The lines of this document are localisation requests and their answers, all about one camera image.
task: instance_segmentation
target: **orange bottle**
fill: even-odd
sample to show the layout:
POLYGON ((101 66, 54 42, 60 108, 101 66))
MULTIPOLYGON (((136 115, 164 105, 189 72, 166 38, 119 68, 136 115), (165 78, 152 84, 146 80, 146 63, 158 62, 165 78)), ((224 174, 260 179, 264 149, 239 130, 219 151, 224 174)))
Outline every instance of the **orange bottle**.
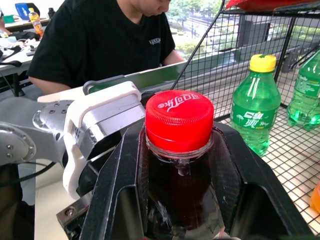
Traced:
POLYGON ((30 11, 29 19, 32 22, 35 33, 40 35, 40 39, 41 39, 44 35, 44 30, 43 30, 41 22, 40 22, 40 17, 38 15, 38 13, 36 13, 33 8, 29 8, 29 11, 30 11))
POLYGON ((310 207, 320 214, 320 182, 315 187, 310 201, 310 207))

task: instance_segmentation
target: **blue object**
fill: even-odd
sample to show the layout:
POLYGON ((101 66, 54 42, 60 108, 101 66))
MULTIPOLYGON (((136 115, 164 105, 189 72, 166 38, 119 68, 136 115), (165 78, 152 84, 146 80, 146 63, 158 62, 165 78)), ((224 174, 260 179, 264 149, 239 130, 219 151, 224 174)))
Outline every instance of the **blue object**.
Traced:
POLYGON ((29 20, 30 11, 27 3, 16 3, 15 8, 22 20, 29 20))

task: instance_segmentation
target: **cable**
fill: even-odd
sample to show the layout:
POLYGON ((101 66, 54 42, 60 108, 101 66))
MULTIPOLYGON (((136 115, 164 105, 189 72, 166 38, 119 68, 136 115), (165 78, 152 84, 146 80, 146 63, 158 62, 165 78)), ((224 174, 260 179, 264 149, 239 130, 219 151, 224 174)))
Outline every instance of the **cable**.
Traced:
POLYGON ((43 163, 39 163, 39 162, 22 162, 22 163, 19 163, 20 164, 34 164, 34 165, 39 165, 39 166, 44 166, 44 167, 47 167, 48 165, 46 164, 43 164, 43 163))
POLYGON ((11 185, 15 185, 15 184, 21 183, 23 181, 32 179, 32 178, 34 178, 36 176, 39 176, 39 175, 45 173, 46 171, 48 171, 49 169, 51 169, 55 164, 56 164, 55 162, 51 162, 44 169, 41 169, 40 171, 37 171, 36 173, 33 173, 33 174, 28 175, 28 176, 24 176, 24 177, 18 178, 18 179, 13 180, 13 181, 0 182, 0 188, 4 188, 4 187, 11 186, 11 185))
POLYGON ((8 84, 9 88, 11 89, 11 91, 12 91, 12 93, 13 93, 13 96, 16 97, 15 91, 14 91, 14 89, 11 87, 11 85, 10 85, 9 81, 7 80, 7 78, 2 74, 1 71, 0 71, 0 74, 1 74, 1 76, 3 77, 3 79, 5 80, 6 84, 8 84))

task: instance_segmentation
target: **metal wire shelf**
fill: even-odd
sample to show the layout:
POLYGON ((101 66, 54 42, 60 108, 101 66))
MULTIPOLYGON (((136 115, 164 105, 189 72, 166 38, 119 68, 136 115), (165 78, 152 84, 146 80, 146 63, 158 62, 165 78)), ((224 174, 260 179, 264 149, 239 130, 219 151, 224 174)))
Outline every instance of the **metal wire shelf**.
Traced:
POLYGON ((290 103, 299 72, 296 62, 312 54, 320 43, 320 15, 310 12, 220 12, 202 37, 172 89, 192 90, 215 106, 215 121, 230 123, 232 96, 248 75, 254 54, 277 56, 274 79, 281 107, 263 157, 315 235, 320 236, 320 215, 309 207, 320 182, 320 128, 306 131, 288 125, 290 103))

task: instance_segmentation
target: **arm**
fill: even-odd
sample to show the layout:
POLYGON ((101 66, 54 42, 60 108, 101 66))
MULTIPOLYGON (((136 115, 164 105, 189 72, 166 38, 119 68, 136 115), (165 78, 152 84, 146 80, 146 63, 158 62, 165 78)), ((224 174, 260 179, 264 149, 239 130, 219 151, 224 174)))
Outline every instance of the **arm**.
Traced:
POLYGON ((65 84, 40 80, 31 76, 29 77, 29 80, 39 89, 41 89, 44 95, 55 94, 70 89, 70 87, 65 84))
POLYGON ((0 18, 0 31, 7 33, 8 35, 12 34, 9 30, 6 29, 5 27, 5 21, 4 18, 0 18))
POLYGON ((185 59, 177 53, 176 50, 172 50, 172 52, 164 59, 163 65, 171 65, 171 64, 176 64, 176 63, 181 63, 184 62, 185 59))

